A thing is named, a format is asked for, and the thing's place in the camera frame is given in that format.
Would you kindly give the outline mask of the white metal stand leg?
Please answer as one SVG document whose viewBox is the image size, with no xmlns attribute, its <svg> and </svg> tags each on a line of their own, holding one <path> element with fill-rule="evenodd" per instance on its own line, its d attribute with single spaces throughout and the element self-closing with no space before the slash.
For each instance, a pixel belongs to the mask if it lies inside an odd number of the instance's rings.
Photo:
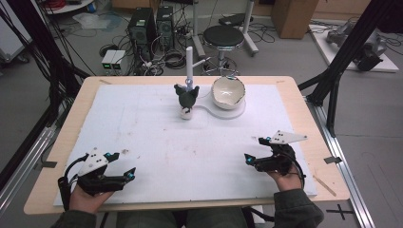
<svg viewBox="0 0 403 228">
<path fill-rule="evenodd" d="M 245 17 L 243 21 L 242 27 L 242 34 L 244 37 L 244 42 L 250 50 L 250 55 L 254 57 L 258 52 L 259 49 L 257 48 L 255 42 L 252 40 L 251 36 L 249 35 L 249 27 L 252 18 L 252 12 L 255 5 L 255 0 L 247 0 L 246 10 L 245 10 Z"/>
<path fill-rule="evenodd" d="M 199 15 L 198 15 L 198 4 L 199 0 L 192 0 L 192 32 L 191 32 L 191 38 L 193 41 L 194 48 L 196 49 L 196 52 L 199 56 L 200 59 L 205 57 L 205 52 L 202 47 L 202 42 L 199 37 Z"/>
</svg>

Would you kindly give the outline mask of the large black computer tower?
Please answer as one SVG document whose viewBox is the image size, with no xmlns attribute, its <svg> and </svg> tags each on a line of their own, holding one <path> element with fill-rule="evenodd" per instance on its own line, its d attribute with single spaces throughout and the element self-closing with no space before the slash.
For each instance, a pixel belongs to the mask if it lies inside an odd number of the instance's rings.
<svg viewBox="0 0 403 228">
<path fill-rule="evenodd" d="M 127 26 L 129 37 L 137 52 L 146 61 L 154 58 L 152 42 L 157 38 L 152 8 L 136 8 Z"/>
</svg>

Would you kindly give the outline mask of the person's right leg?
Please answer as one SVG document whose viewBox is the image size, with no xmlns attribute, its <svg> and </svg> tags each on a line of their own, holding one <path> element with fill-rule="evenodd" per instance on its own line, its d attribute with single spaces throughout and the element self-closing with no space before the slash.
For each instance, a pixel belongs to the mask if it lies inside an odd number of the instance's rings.
<svg viewBox="0 0 403 228">
<path fill-rule="evenodd" d="M 217 207 L 189 210 L 186 228 L 248 228 L 238 207 Z"/>
</svg>

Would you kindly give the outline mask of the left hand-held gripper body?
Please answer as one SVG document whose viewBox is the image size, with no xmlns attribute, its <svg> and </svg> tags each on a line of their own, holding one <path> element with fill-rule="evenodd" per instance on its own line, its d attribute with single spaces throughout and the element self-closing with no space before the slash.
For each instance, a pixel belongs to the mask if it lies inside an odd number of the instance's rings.
<svg viewBox="0 0 403 228">
<path fill-rule="evenodd" d="M 78 172 L 78 185 L 92 196 L 107 192 L 109 181 L 106 179 L 105 171 L 108 164 L 105 153 L 93 149 Z"/>
</svg>

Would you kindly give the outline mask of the white round table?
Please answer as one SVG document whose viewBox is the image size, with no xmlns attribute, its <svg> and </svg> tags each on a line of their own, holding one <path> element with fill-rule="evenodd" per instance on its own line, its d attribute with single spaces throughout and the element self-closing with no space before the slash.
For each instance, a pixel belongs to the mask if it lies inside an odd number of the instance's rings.
<svg viewBox="0 0 403 228">
<path fill-rule="evenodd" d="M 44 5 L 47 13 L 60 14 L 65 12 L 71 12 L 79 9 L 87 9 L 90 12 L 96 10 L 95 0 L 54 0 L 54 5 Z"/>
</svg>

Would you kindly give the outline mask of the aluminium rail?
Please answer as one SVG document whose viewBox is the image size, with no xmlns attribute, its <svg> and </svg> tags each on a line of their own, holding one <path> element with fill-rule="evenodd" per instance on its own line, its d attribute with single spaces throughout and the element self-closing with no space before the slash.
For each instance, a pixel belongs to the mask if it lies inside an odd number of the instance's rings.
<svg viewBox="0 0 403 228">
<path fill-rule="evenodd" d="M 45 127 L 36 137 L 24 147 L 25 155 L 16 165 L 9 180 L 0 191 L 0 218 L 7 212 L 12 200 L 26 181 L 34 165 L 46 151 L 56 133 L 54 126 Z"/>
<path fill-rule="evenodd" d="M 328 148 L 330 149 L 332 157 L 336 160 L 335 165 L 349 190 L 349 202 L 352 205 L 354 215 L 357 219 L 359 227 L 375 228 L 373 218 L 367 208 L 364 199 L 361 196 L 359 188 L 355 182 L 354 175 L 349 167 L 349 164 L 347 163 L 342 148 L 337 138 L 331 135 L 331 131 L 326 126 L 327 114 L 325 109 L 322 106 L 314 106 L 313 104 L 309 103 L 308 100 L 305 100 L 305 103 L 311 110 L 311 113 L 316 120 L 317 126 L 321 132 L 321 135 Z"/>
</svg>

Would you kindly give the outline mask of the black round stool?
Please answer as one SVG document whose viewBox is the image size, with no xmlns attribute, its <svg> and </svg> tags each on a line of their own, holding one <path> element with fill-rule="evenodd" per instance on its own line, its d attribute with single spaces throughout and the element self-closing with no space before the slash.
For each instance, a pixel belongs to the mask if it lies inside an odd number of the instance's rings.
<svg viewBox="0 0 403 228">
<path fill-rule="evenodd" d="M 237 28 L 230 26 L 214 26 L 203 33 L 204 43 L 216 50 L 215 57 L 207 57 L 202 64 L 204 75 L 219 75 L 235 77 L 239 74 L 237 64 L 225 56 L 226 52 L 238 49 L 243 45 L 243 34 Z"/>
</svg>

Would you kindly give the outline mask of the dark green plush toy keychain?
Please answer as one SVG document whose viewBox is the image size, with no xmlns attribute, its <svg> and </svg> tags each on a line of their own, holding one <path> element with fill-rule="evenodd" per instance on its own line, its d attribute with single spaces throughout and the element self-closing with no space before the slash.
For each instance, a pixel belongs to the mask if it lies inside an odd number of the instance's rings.
<svg viewBox="0 0 403 228">
<path fill-rule="evenodd" d="M 199 96 L 200 87 L 197 85 L 191 90 L 187 90 L 184 86 L 174 85 L 175 92 L 179 97 L 181 106 L 181 118 L 190 120 L 192 117 L 192 108 Z"/>
</svg>

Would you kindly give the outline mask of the brown cardboard box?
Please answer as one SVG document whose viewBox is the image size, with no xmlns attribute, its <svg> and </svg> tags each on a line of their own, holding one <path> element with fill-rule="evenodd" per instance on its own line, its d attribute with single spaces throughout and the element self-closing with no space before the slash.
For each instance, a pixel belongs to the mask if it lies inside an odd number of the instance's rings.
<svg viewBox="0 0 403 228">
<path fill-rule="evenodd" d="M 281 39 L 302 39 L 319 0 L 276 0 L 271 19 Z"/>
</svg>

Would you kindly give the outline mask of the white ceramic bowl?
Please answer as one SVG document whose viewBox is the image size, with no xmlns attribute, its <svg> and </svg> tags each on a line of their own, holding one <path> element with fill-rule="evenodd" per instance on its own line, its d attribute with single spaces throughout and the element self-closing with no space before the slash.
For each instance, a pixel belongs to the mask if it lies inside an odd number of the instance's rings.
<svg viewBox="0 0 403 228">
<path fill-rule="evenodd" d="M 245 99 L 245 85 L 237 77 L 220 77 L 211 86 L 213 103 L 225 110 L 238 108 Z"/>
</svg>

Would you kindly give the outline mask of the white tree-shaped stand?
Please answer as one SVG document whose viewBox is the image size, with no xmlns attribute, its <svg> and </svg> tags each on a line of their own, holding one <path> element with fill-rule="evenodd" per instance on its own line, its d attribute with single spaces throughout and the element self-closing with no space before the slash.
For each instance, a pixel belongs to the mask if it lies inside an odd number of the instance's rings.
<svg viewBox="0 0 403 228">
<path fill-rule="evenodd" d="M 180 85 L 184 86 L 187 90 L 191 90 L 194 88 L 193 86 L 193 68 L 197 67 L 198 65 L 201 65 L 205 62 L 205 59 L 198 61 L 197 63 L 193 63 L 193 48 L 192 47 L 187 47 L 186 48 L 186 79 L 185 79 L 185 85 Z M 225 110 L 222 109 L 218 106 L 216 106 L 213 103 L 213 99 L 211 96 L 211 86 L 208 89 L 208 91 L 205 94 L 202 94 L 198 96 L 196 103 L 194 104 L 192 108 L 192 114 L 193 110 L 195 108 L 200 108 L 205 110 L 207 113 L 212 115 L 215 118 L 222 119 L 222 120 L 234 120 L 238 117 L 240 117 L 246 108 L 246 102 L 245 99 L 243 103 L 235 109 L 232 110 Z"/>
</svg>

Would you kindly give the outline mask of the black flat floor plate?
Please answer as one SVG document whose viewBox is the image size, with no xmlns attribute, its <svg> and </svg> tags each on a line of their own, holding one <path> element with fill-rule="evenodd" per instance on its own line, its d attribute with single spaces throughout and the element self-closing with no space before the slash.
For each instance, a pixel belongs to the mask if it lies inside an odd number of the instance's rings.
<svg viewBox="0 0 403 228">
<path fill-rule="evenodd" d="M 244 24 L 246 15 L 244 13 L 236 13 L 230 16 L 222 16 L 219 23 L 224 26 L 242 26 Z"/>
</svg>

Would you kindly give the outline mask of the person's left hand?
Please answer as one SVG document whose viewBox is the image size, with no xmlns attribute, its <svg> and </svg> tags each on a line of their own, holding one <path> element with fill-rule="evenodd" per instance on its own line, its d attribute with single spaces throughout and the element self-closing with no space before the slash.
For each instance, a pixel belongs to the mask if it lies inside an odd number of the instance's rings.
<svg viewBox="0 0 403 228">
<path fill-rule="evenodd" d="M 71 193 L 69 209 L 96 214 L 99 208 L 113 195 L 113 192 L 101 193 L 91 196 L 79 185 Z"/>
</svg>

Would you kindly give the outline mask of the person's leg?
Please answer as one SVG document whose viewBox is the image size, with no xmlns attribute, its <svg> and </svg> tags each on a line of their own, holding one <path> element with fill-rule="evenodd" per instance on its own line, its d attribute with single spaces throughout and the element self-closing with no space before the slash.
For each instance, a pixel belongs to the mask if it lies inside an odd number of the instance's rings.
<svg viewBox="0 0 403 228">
<path fill-rule="evenodd" d="M 217 207 L 189 210 L 186 228 L 248 228 L 238 207 Z"/>
<path fill-rule="evenodd" d="M 177 228 L 169 211 L 131 211 L 117 214 L 116 228 Z"/>
</svg>

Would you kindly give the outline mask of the slim black computer tower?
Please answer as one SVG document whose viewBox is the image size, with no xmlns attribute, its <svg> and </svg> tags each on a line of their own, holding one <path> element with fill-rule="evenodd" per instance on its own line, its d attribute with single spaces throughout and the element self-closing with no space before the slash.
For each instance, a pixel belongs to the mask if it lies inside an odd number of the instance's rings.
<svg viewBox="0 0 403 228">
<path fill-rule="evenodd" d="M 159 6 L 157 11 L 157 29 L 160 36 L 161 48 L 174 47 L 173 7 Z"/>
</svg>

